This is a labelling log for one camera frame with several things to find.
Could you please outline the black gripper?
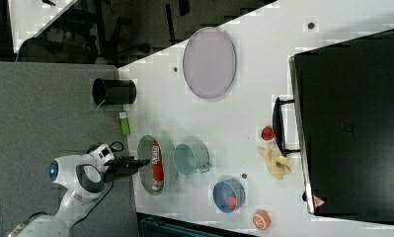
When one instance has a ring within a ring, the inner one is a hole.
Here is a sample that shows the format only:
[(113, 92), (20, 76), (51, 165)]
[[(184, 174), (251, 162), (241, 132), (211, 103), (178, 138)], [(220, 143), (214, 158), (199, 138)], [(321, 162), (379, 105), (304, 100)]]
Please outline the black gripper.
[(104, 181), (110, 183), (136, 174), (138, 172), (138, 163), (141, 166), (146, 166), (150, 163), (150, 160), (145, 159), (137, 162), (133, 157), (117, 157), (107, 170)]

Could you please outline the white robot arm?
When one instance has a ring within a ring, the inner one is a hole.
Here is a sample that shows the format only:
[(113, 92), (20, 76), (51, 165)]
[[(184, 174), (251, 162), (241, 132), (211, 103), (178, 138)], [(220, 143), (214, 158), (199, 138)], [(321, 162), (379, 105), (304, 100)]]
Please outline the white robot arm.
[(49, 166), (50, 181), (66, 189), (56, 214), (32, 214), (8, 237), (69, 237), (70, 229), (109, 192), (106, 184), (138, 172), (149, 159), (117, 157), (112, 152), (69, 155), (54, 159)]

